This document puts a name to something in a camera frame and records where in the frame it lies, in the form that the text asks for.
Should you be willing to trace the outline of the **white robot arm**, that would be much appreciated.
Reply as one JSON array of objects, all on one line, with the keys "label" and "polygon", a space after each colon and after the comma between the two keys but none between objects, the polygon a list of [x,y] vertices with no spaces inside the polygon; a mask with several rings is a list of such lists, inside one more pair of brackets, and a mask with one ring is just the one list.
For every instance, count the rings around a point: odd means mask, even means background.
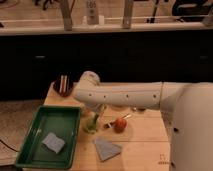
[{"label": "white robot arm", "polygon": [[169,171],[213,171],[213,83],[105,85],[96,73],[86,71],[73,97],[93,111],[107,104],[172,114]]}]

